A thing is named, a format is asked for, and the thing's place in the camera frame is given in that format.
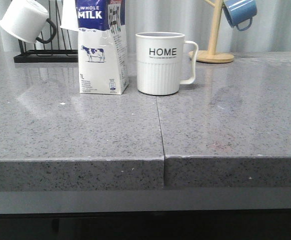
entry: black dish rack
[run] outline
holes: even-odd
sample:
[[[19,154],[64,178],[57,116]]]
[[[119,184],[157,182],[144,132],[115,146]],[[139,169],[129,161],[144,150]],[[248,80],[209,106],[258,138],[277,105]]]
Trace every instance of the black dish rack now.
[[[71,31],[63,29],[61,25],[61,13],[63,0],[37,0],[44,5],[49,12],[49,18],[54,22],[57,31],[54,39],[50,43],[30,44],[18,40],[20,54],[13,58],[15,63],[76,63],[78,62],[78,49],[73,48],[71,40]],[[40,37],[49,38],[52,34],[52,28],[46,24]]]

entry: white ceramic mug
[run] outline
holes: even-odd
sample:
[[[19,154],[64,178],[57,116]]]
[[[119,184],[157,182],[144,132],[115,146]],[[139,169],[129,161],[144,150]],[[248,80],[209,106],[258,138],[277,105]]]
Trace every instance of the white ceramic mug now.
[[[76,32],[79,31],[75,0],[63,0],[62,20],[60,28]]]
[[[38,36],[46,22],[51,25],[53,32],[48,40],[43,40]],[[13,0],[0,20],[0,26],[17,39],[31,44],[36,41],[47,44],[57,32],[47,9],[35,0]]]
[[[181,80],[184,44],[195,47],[191,61],[191,77]],[[177,32],[142,32],[136,34],[137,89],[149,95],[170,95],[180,84],[196,79],[199,47]]]

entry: white curtain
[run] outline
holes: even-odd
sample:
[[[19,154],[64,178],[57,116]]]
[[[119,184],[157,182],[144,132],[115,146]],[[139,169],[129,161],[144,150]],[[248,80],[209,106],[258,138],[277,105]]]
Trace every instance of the white curtain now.
[[[46,8],[49,1],[61,4],[61,0],[38,0]],[[10,0],[0,0],[0,19],[9,4]],[[184,33],[186,39],[197,42],[201,50],[208,48],[213,7],[204,0],[125,0],[125,4],[129,52],[136,50],[135,33],[147,31]],[[222,13],[217,51],[291,51],[291,0],[256,0],[256,5],[258,13],[251,28],[242,32],[232,29]],[[77,48],[76,34],[69,31],[73,49]],[[68,40],[65,42],[61,48],[68,48]],[[18,41],[0,28],[0,51],[19,50]]]

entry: wooden mug tree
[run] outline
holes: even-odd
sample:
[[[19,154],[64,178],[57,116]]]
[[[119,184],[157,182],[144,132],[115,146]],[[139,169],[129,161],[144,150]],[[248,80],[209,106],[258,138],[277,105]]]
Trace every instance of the wooden mug tree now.
[[[209,39],[208,49],[204,51],[199,51],[197,54],[196,60],[204,63],[214,63],[214,64],[224,64],[230,63],[234,60],[234,56],[225,52],[216,52],[217,42],[218,42],[218,34],[220,28],[221,21],[221,13],[222,7],[224,4],[224,0],[215,0],[215,2],[211,2],[210,0],[204,0],[208,4],[214,7],[212,25],[211,25],[211,33]]]

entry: blue mug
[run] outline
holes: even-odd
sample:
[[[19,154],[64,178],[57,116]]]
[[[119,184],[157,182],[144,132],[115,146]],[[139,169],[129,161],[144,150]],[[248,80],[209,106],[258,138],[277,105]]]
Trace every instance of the blue mug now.
[[[227,0],[224,2],[223,11],[231,28],[245,31],[251,27],[252,18],[257,15],[256,0]],[[239,28],[239,24],[249,20],[248,26]]]

